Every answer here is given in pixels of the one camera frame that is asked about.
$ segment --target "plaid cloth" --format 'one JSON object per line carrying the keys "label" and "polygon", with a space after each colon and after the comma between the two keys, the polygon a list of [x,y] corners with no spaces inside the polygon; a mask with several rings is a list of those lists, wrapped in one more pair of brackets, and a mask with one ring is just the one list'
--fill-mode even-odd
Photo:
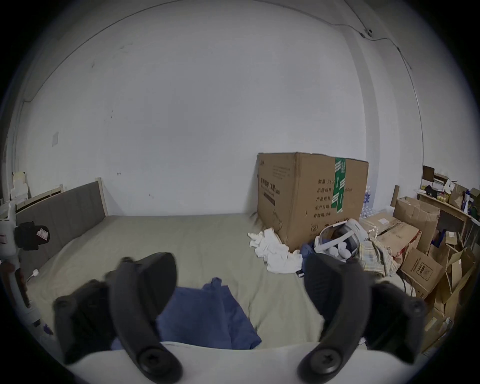
{"label": "plaid cloth", "polygon": [[364,271],[373,272],[382,277],[391,276],[400,268],[387,248],[372,238],[360,243],[357,258]]}

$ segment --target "green tape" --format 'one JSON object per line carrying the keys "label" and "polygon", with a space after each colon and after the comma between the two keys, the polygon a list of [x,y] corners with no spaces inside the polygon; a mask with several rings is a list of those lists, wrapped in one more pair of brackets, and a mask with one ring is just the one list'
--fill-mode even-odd
{"label": "green tape", "polygon": [[345,175],[347,162],[345,159],[335,158],[335,187],[333,189],[332,208],[336,208],[336,212],[343,211],[343,195],[345,192]]}

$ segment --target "bed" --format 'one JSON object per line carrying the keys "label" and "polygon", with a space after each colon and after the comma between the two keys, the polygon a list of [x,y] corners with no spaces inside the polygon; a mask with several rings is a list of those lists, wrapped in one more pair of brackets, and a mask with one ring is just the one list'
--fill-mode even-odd
{"label": "bed", "polygon": [[57,297],[91,279],[102,280],[123,257],[140,260],[170,252],[177,263],[178,286],[201,288],[214,277],[229,286],[262,339],[257,348],[319,340],[323,318],[308,298],[303,279],[267,272],[249,248],[247,233],[263,229],[256,215],[108,216],[98,180],[25,209],[17,223],[32,219],[49,227],[52,244],[23,252],[22,269],[26,276],[33,268],[40,271],[29,281],[28,295],[47,324],[53,325]]}

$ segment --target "electrical wire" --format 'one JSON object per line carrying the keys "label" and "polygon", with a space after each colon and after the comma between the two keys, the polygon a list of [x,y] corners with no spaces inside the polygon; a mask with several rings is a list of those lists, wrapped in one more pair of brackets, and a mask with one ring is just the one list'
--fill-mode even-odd
{"label": "electrical wire", "polygon": [[355,12],[355,10],[352,8],[352,6],[347,2],[347,0],[343,0],[345,2],[346,5],[348,5],[348,7],[352,10],[352,12],[355,14],[355,16],[357,17],[357,19],[360,21],[360,23],[363,25],[363,29],[365,30],[365,32],[367,32],[369,34],[369,36],[371,37],[371,32],[369,29],[367,29],[367,27],[365,26],[365,24],[363,23],[363,20],[357,15],[357,13]]}
{"label": "electrical wire", "polygon": [[[377,41],[383,41],[383,40],[388,40],[390,41],[394,47],[397,49],[398,53],[400,54],[400,57],[402,58],[402,61],[403,61],[403,64],[405,65],[405,68],[407,69],[407,73],[408,73],[408,77],[410,78],[410,82],[412,84],[412,88],[413,88],[413,93],[415,94],[415,100],[417,101],[417,108],[418,108],[418,111],[419,111],[419,118],[420,118],[420,131],[421,131],[421,142],[422,142],[422,152],[421,152],[421,162],[422,162],[422,166],[424,164],[424,160],[425,160],[425,154],[424,154],[424,137],[423,137],[423,123],[422,123],[422,119],[421,119],[421,111],[420,111],[420,103],[419,103],[419,98],[417,96],[417,91],[415,89],[415,85],[413,83],[413,79],[412,79],[412,75],[410,74],[410,71],[412,71],[412,67],[411,65],[409,64],[409,62],[407,61],[407,59],[405,58],[405,56],[403,55],[402,51],[400,50],[400,47],[395,44],[395,42],[390,39],[389,37],[380,37],[378,39],[373,39],[373,38],[369,38],[367,36],[365,36],[365,34],[363,32],[360,32],[358,29],[354,28],[353,26],[349,25],[349,24],[335,24],[335,23],[331,23],[325,19],[322,19],[321,17],[318,17],[318,16],[315,16],[315,15],[312,15],[311,13],[308,13],[308,12],[305,12],[305,11],[301,11],[301,10],[298,10],[298,9],[295,9],[293,7],[289,7],[288,5],[283,5],[283,4],[278,4],[278,3],[274,3],[272,1],[267,1],[267,0],[253,0],[253,1],[256,1],[256,2],[260,2],[260,3],[265,3],[265,4],[271,4],[271,5],[276,5],[277,7],[282,7],[282,8],[286,8],[286,9],[289,9],[291,11],[295,11],[295,12],[298,12],[298,13],[301,13],[305,16],[308,16],[308,17],[311,17],[312,19],[314,20],[317,20],[321,23],[324,23],[324,24],[327,24],[331,27],[348,27],[352,30],[354,30],[355,32],[357,32],[361,37],[363,37],[365,40],[368,40],[368,41],[371,41],[371,42],[377,42]],[[345,3],[350,7],[350,9],[353,11],[353,13],[355,14],[355,16],[360,20],[361,24],[363,25],[363,27],[365,28],[366,31],[370,32],[367,27],[365,26],[365,24],[363,23],[363,21],[360,19],[360,17],[356,14],[356,12],[353,10],[353,8],[350,6],[350,4],[348,4],[346,1]]]}

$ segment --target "clothing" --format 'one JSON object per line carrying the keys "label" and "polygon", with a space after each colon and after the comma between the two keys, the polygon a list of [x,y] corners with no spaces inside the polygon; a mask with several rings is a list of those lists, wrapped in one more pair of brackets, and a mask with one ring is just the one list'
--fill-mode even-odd
{"label": "clothing", "polygon": [[[228,286],[217,277],[202,289],[177,287],[156,327],[161,341],[200,347],[254,349],[262,342]],[[123,349],[118,339],[111,349]]]}
{"label": "clothing", "polygon": [[309,257],[311,254],[315,253],[315,251],[313,250],[313,246],[314,246],[314,245],[315,245],[314,243],[311,243],[311,244],[303,244],[303,245],[301,246],[300,253],[301,253],[302,257],[303,257],[303,261],[302,261],[302,266],[301,266],[301,268],[302,268],[302,270],[303,270],[304,272],[305,272],[305,266],[306,266],[306,264],[307,264],[307,259],[308,259],[308,257]]}
{"label": "clothing", "polygon": [[301,270],[302,255],[299,250],[290,253],[288,246],[282,244],[272,228],[259,234],[249,233],[250,246],[255,254],[267,263],[267,271],[278,274],[295,273]]}
{"label": "clothing", "polygon": [[393,275],[400,268],[383,244],[372,238],[360,243],[357,258],[364,271],[383,277]]}

